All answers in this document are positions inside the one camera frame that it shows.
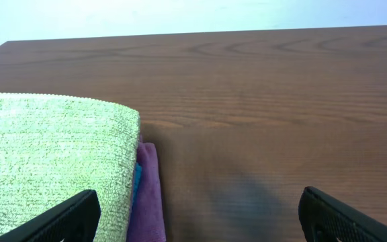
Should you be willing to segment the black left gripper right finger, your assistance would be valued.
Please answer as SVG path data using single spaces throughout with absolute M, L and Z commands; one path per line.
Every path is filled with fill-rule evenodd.
M 298 205 L 307 242 L 387 242 L 387 226 L 308 186 Z

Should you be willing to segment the light green cloth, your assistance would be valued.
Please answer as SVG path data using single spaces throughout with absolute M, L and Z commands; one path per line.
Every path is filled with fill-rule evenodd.
M 0 93 L 0 235 L 95 190 L 95 240 L 124 241 L 139 132 L 139 113 L 120 104 Z

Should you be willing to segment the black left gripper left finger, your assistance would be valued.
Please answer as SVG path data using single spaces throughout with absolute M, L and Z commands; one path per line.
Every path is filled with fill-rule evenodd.
M 100 215 L 96 191 L 83 190 L 1 235 L 0 242 L 93 242 Z

